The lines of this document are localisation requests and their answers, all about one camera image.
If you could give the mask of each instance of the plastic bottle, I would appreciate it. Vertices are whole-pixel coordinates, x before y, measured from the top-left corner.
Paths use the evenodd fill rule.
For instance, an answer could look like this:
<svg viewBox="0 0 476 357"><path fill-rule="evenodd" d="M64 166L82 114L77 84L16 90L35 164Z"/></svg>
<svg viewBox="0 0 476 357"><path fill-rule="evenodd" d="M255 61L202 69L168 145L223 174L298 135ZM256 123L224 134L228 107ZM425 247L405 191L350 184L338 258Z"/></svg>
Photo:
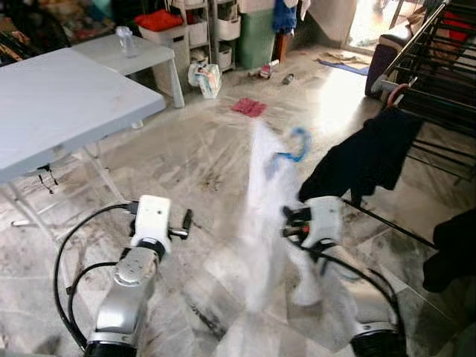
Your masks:
<svg viewBox="0 0 476 357"><path fill-rule="evenodd" d="M136 57L139 55L137 44L132 36L132 31L127 26L117 26L116 35L119 36L120 46L122 52L127 58Z"/></svg>

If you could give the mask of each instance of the white folding table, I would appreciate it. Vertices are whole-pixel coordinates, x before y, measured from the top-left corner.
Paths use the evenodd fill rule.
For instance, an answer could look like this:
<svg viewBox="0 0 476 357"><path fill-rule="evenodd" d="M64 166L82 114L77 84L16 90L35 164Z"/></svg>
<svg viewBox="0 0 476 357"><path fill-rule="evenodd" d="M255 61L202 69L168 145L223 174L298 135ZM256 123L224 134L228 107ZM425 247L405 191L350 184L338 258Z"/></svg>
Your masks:
<svg viewBox="0 0 476 357"><path fill-rule="evenodd" d="M73 46L73 49L123 76L166 62L169 68L174 105L176 108L183 108L185 105L184 97L177 75L174 51L140 37L134 36L133 38L138 46L138 55L132 58L124 56L119 37L116 35L108 35L80 43Z"/></svg>
<svg viewBox="0 0 476 357"><path fill-rule="evenodd" d="M0 68L0 194L53 238L12 180L83 148L86 159L123 201L86 145L164 108L159 93L70 48Z"/></svg>

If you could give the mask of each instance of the red cloth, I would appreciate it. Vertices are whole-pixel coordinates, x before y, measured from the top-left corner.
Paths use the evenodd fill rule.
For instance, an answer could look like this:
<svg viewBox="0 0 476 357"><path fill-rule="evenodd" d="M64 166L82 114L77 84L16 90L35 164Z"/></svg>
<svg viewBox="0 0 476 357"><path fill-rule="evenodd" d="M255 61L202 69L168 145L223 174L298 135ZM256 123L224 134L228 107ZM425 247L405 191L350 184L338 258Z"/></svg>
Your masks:
<svg viewBox="0 0 476 357"><path fill-rule="evenodd" d="M259 117L266 109L267 105L249 98L241 98L231 107L235 112L243 113L249 117Z"/></svg>
<svg viewBox="0 0 476 357"><path fill-rule="evenodd" d="M154 32L174 28L184 23L181 16L173 15L166 10L155 11L148 15L139 15L134 21L137 25Z"/></svg>
<svg viewBox="0 0 476 357"><path fill-rule="evenodd" d="M459 17L458 15L454 13L446 11L445 17L443 19L443 24L455 26L458 28L465 28L466 30L472 29L471 25L465 22L458 21L458 19L463 19L463 18ZM469 38L469 33L460 32L458 30L449 30L449 38L456 39L457 41L465 42Z"/></svg>

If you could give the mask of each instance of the plastic bag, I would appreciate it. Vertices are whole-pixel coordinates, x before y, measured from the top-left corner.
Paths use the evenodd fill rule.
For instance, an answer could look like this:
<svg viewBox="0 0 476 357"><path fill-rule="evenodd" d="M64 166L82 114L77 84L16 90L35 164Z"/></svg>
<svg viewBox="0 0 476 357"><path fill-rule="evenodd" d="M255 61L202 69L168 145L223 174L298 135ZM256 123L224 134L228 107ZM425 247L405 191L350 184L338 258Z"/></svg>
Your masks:
<svg viewBox="0 0 476 357"><path fill-rule="evenodd" d="M286 148L262 122L254 124L248 192L240 238L245 245L248 266L246 306L259 312L270 301L285 266L286 241L281 235L286 221L282 208L298 208L298 175L292 161L281 158L276 172L269 175L269 163Z"/></svg>
<svg viewBox="0 0 476 357"><path fill-rule="evenodd" d="M214 99L222 87L222 74L218 65L194 63L188 68L188 82L199 86L207 99Z"/></svg>

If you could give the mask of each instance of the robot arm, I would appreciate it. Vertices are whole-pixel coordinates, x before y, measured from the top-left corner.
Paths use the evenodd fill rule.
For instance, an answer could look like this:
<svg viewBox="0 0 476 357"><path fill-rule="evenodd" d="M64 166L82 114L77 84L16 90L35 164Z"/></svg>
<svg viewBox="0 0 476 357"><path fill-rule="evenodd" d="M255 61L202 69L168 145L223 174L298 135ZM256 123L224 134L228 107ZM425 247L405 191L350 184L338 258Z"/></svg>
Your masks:
<svg viewBox="0 0 476 357"><path fill-rule="evenodd" d="M353 316L350 324L352 332L351 344L357 357L371 356L406 356L402 341L401 321L398 310L391 306L382 291L388 292L389 285L382 276L374 274L359 262L344 247L339 245L342 226L342 202L337 197L326 196L310 199L307 208L290 210L284 208L287 218L283 229L284 237L288 237L294 245L309 253L306 259L299 256L303 252L290 254L291 261L297 263L301 282L297 291L308 286L315 286L314 298L298 297L295 300L317 302L321 294L320 284L310 271L317 271L320 276L330 274L338 279L350 297L353 305ZM355 268L350 271L335 262L343 262ZM369 283L372 280L380 289Z"/></svg>
<svg viewBox="0 0 476 357"><path fill-rule="evenodd" d="M100 305L84 356L138 356L158 264L171 252L169 236L187 239L191 226L191 210L182 229L168 227L169 212L169 199L141 197L131 248L115 266L112 287Z"/></svg>

